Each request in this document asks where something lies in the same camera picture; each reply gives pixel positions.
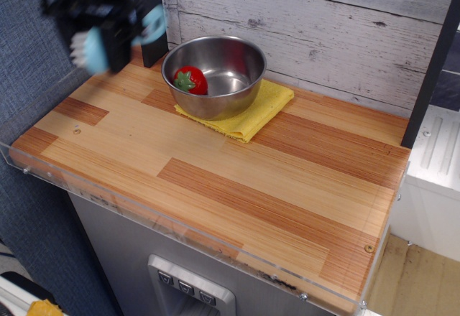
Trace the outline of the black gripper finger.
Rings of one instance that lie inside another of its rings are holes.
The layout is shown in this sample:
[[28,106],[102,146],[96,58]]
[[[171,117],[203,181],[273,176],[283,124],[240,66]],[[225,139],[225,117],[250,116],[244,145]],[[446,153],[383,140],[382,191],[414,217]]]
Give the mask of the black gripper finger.
[[101,27],[103,47],[109,70],[119,73],[131,60],[131,37],[123,25],[105,24]]

